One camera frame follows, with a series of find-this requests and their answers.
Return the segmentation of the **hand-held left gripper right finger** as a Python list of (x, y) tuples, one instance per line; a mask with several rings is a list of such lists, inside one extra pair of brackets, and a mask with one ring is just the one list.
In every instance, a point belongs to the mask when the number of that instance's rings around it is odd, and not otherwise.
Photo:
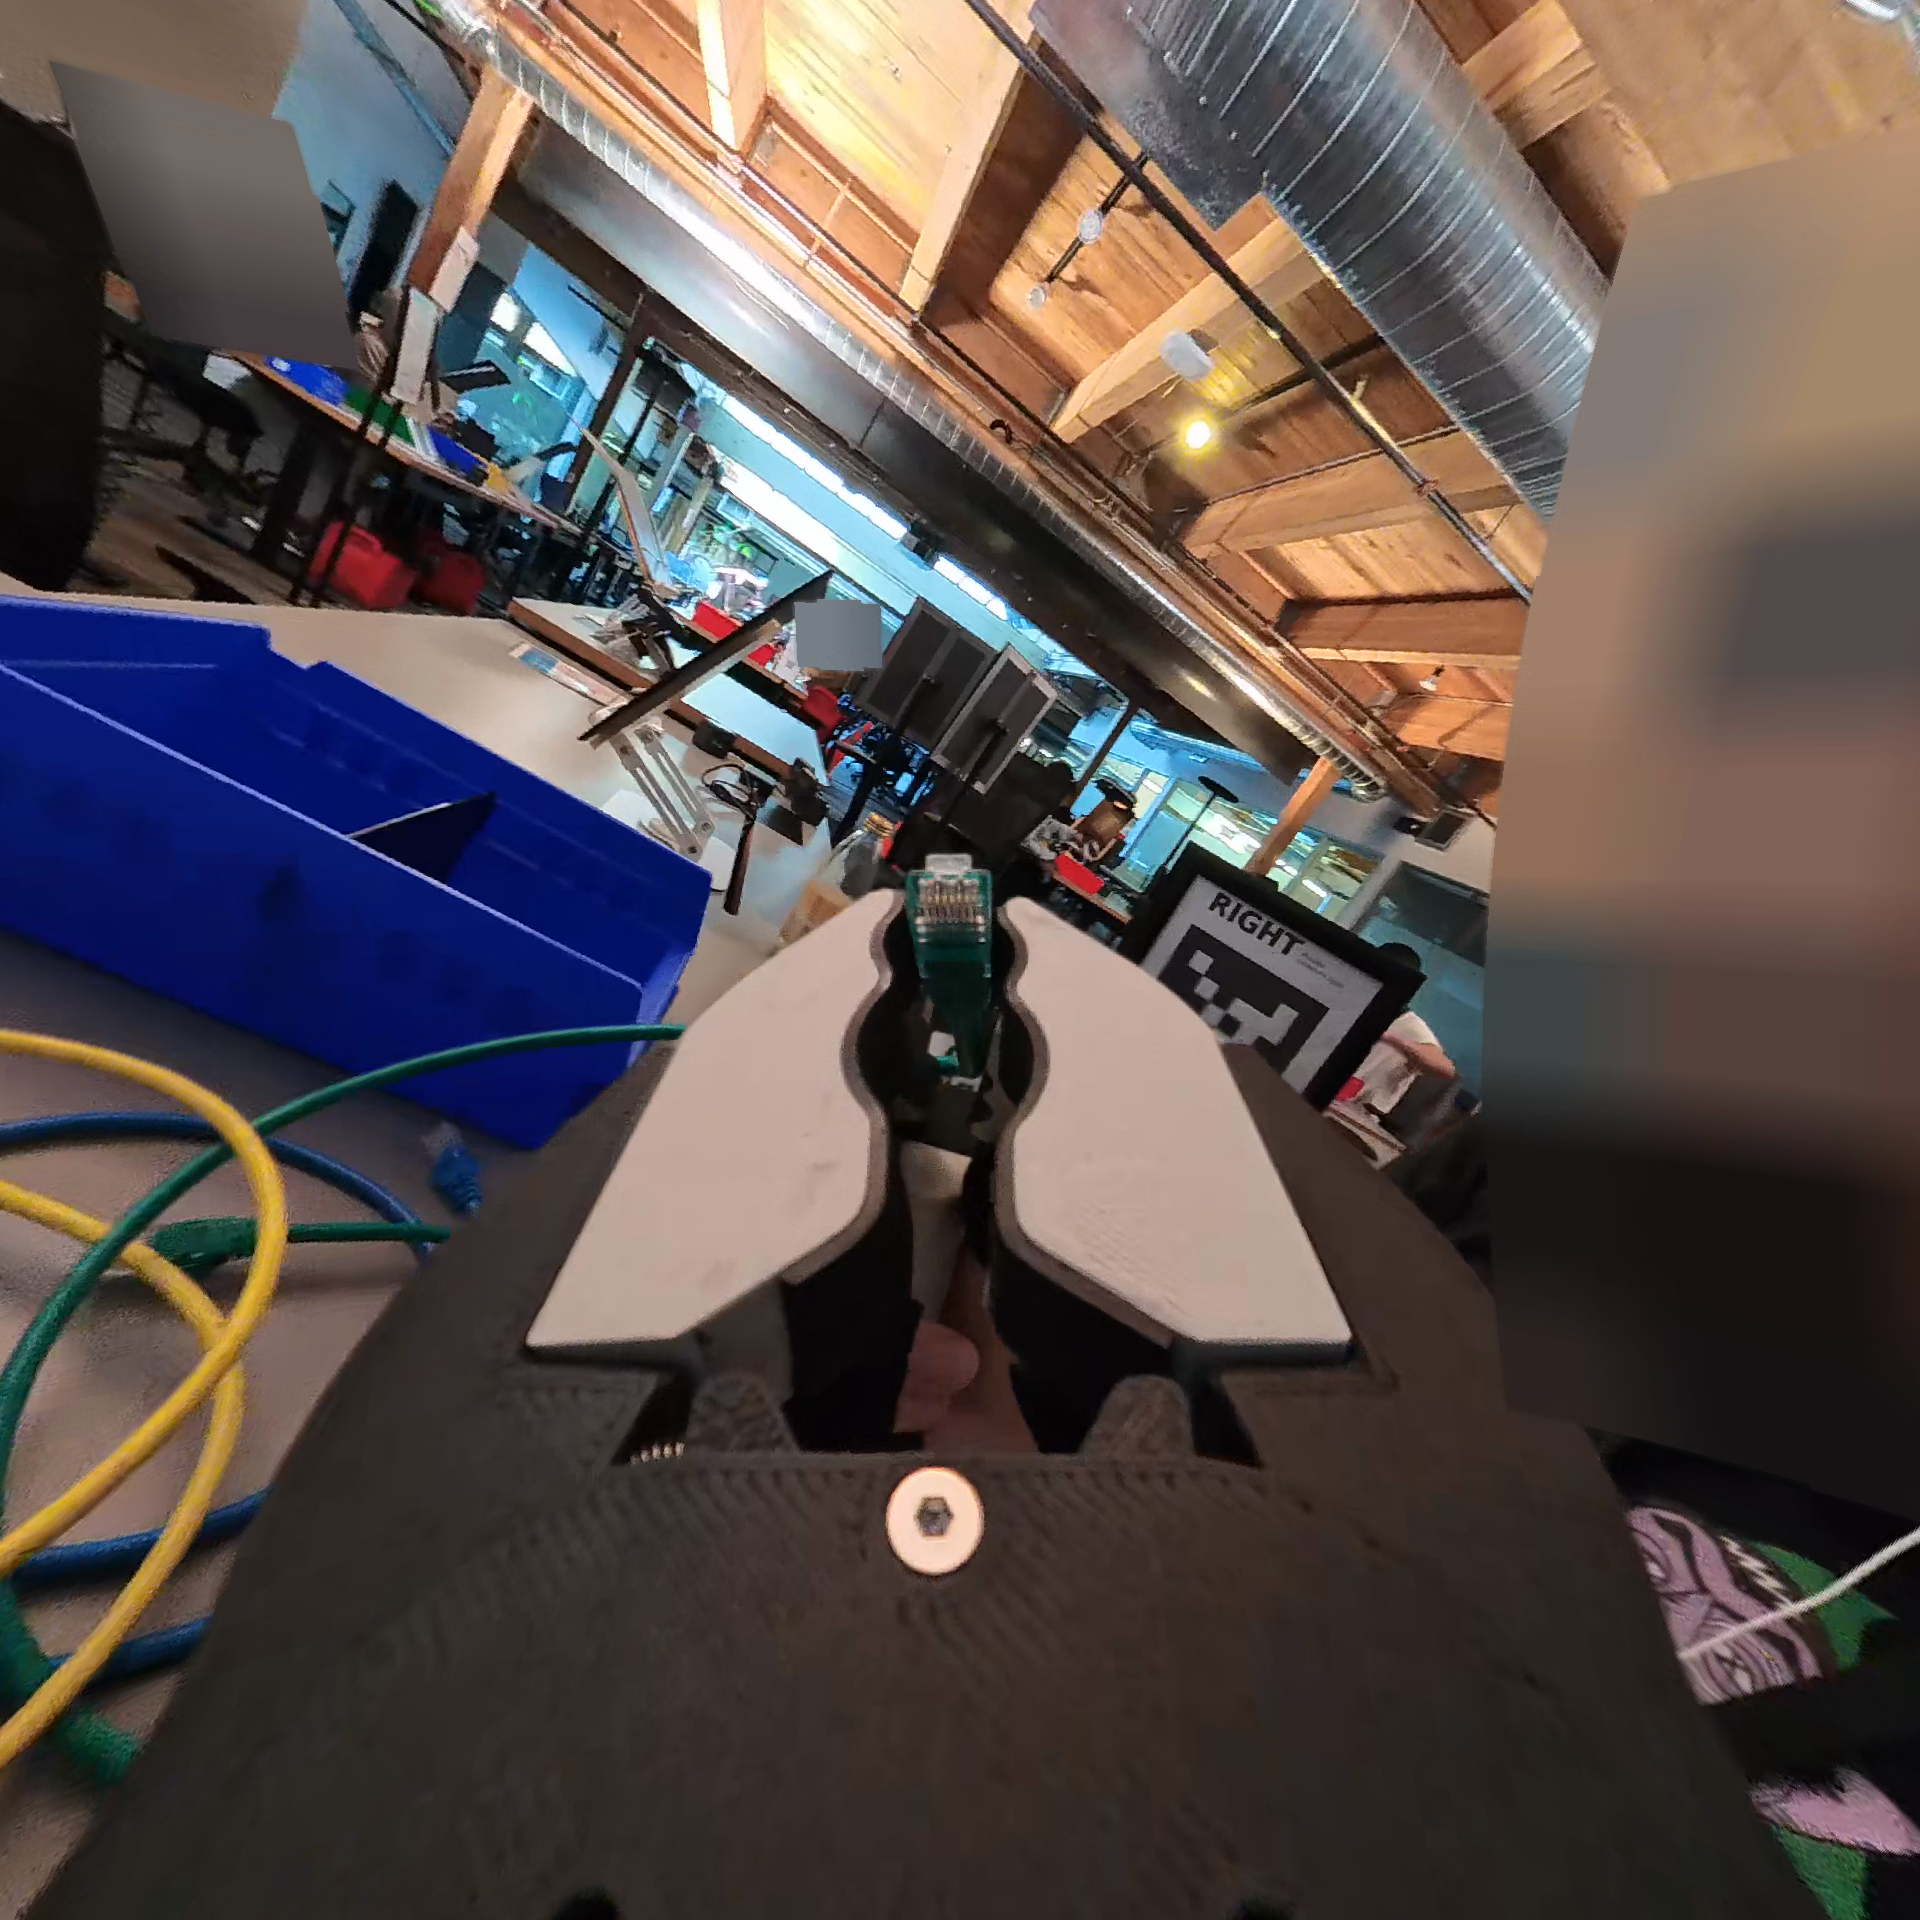
[(1166, 1350), (1347, 1352), (1354, 1328), (1203, 1019), (1032, 900), (999, 924), (1032, 1079), (998, 1223), (1049, 1283)]

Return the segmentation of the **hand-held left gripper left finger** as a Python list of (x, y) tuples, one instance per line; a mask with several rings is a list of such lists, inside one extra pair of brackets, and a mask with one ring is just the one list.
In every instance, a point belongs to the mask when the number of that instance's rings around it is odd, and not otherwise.
[(881, 889), (672, 1047), (527, 1331), (530, 1352), (905, 1352), (890, 1119), (858, 1036), (896, 968)]

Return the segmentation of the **blue plastic bin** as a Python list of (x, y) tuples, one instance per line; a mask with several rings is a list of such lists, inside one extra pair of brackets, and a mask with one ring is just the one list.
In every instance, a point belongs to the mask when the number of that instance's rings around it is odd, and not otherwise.
[(346, 1071), (659, 1023), (712, 877), (336, 663), (6, 596), (6, 927)]

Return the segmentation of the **person's right hand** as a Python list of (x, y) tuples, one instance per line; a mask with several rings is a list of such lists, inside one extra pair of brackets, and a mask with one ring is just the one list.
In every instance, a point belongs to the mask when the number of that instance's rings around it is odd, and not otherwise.
[(894, 1440), (932, 1456), (1033, 1456), (1012, 1355), (987, 1313), (964, 1328), (922, 1323), (905, 1361)]

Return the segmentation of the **silver folding board stand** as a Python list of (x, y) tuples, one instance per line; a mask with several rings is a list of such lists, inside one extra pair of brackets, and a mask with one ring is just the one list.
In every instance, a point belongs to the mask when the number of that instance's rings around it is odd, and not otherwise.
[(610, 750), (640, 791), (640, 829), (681, 857), (703, 861), (714, 836), (714, 795), (683, 769), (659, 719), (616, 733)]

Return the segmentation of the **black tilted display board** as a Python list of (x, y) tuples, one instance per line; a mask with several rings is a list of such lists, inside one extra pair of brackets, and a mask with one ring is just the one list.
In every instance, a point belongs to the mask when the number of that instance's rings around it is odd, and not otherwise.
[(747, 660), (760, 644), (774, 640), (785, 624), (802, 607), (827, 596), (833, 573), (822, 571), (804, 581), (799, 590), (778, 596), (769, 607), (758, 613), (750, 621), (735, 629), (732, 635), (714, 640), (705, 651), (687, 663), (671, 665), (650, 685), (628, 693), (601, 718), (590, 721), (582, 733), (588, 748), (603, 748), (616, 735), (657, 718), (672, 704), (683, 704), (687, 696), (703, 684), (732, 672), (735, 665)]

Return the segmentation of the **person's patterned clothing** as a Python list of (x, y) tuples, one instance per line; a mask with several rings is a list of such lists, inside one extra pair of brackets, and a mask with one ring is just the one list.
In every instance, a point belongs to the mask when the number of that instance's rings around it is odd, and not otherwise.
[(1763, 1825), (1822, 1915), (1915, 1915), (1915, 1591), (1892, 1564), (1759, 1540), (1678, 1502), (1626, 1508), (1699, 1704), (1784, 1708), (1739, 1751)]

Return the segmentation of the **silver ventilation duct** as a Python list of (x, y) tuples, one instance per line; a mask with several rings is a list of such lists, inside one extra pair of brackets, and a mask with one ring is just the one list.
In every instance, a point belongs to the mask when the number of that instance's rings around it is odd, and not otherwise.
[(1523, 155), (1602, 91), (1562, 4), (1521, 4), (1467, 62), (1412, 3), (1063, 3), (1033, 21), (1209, 222), (1271, 206), (1552, 516), (1604, 301)]

